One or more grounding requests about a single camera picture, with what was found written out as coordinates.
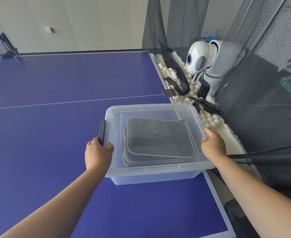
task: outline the person's hand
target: person's hand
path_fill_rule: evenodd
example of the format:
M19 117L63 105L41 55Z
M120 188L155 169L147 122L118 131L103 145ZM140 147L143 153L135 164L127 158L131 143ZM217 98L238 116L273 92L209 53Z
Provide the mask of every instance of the person's hand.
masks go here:
M105 148L99 144L98 137L95 137L92 141L89 141L86 146L86 168L98 168L106 174L111 164L113 150L114 147L111 143L108 143Z
M210 138L203 138L202 151L204 155L212 162L221 156L226 156L225 142L219 133L214 132L209 128L205 128L205 131Z

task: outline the transparent plastic box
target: transparent plastic box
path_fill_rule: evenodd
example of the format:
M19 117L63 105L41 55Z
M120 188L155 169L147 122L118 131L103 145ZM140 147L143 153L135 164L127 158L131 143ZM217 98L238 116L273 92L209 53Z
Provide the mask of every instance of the transparent plastic box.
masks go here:
M148 149L143 149L142 156L140 156L142 159L135 159L136 154L134 154L133 160L137 161L131 162L131 160L126 157L125 138L127 138L127 122L129 124L131 120L137 120L133 118L140 119L142 124L146 121L143 119L149 120L149 126L143 125L140 128L135 126L134 130L130 128L129 133L133 134L134 137L138 136L138 132L140 132L141 136L146 135L147 137L149 134L151 135L151 132L153 132L155 137L161 137L162 135L160 132L165 132L165 135L160 139L164 142L164 136L166 136L167 131L166 128L162 127L166 124L165 126L168 127L168 130L171 129L171 132L168 132L170 137L166 138L166 142L173 140L174 143L178 140L179 133L178 130L173 127L177 127L175 124L180 123L168 121L182 122L182 125L178 125L182 128L180 135L183 137L185 133L188 132L189 136L188 144L186 143L184 147L186 149L189 147L191 149L193 148L193 152L190 152L190 156L181 156L179 153L186 153L186 150L182 150L183 146L177 143L177 147L175 148L175 153L177 155L175 156L171 155L173 154L171 150L174 150L173 144L167 146L167 153L169 154L167 156L160 153L162 150L158 151L159 156L145 156L147 154L144 154L144 151L147 150L149 150L149 154L156 155L152 154L155 153L155 151L150 147ZM108 108L105 120L104 146L107 145L107 142L111 142L115 146L112 155L112 163L106 177L111 178L117 185L194 178L202 170L214 168L214 165L204 156L201 149L202 137L207 137L204 131L204 125L197 111L190 104L176 103L112 106ZM155 130L155 125L151 125L153 122L159 123L159 125L156 126L158 127L157 130Z

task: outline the blue object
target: blue object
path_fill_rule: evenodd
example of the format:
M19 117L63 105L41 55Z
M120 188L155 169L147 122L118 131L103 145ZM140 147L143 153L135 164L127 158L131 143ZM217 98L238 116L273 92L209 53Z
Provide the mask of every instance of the blue object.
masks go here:
M84 172L86 143L98 136L107 108L169 103L162 88L142 52L2 60L0 235ZM121 186L104 178L72 237L198 238L220 232L235 237L204 172L189 180Z
M204 40L206 42L210 42L211 40L216 40L217 39L217 29L215 30L215 33L213 36L208 36L208 32L205 33L205 37L204 37Z

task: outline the plastic storage box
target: plastic storage box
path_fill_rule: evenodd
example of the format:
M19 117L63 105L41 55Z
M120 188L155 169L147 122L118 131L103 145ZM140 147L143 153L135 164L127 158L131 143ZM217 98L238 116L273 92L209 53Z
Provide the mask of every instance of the plastic storage box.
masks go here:
M190 104L112 106L105 120L104 146L115 146L106 177L117 185L189 179L214 168L201 150L207 134Z

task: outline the table tennis ball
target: table tennis ball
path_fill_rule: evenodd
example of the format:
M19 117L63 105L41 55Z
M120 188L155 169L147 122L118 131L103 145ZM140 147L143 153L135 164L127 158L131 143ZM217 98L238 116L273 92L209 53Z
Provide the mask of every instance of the table tennis ball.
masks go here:
M210 125L212 128L216 128L216 126L217 126L217 124L215 122L211 122Z
M214 119L214 123L218 125L218 124L220 124L220 120L219 119Z

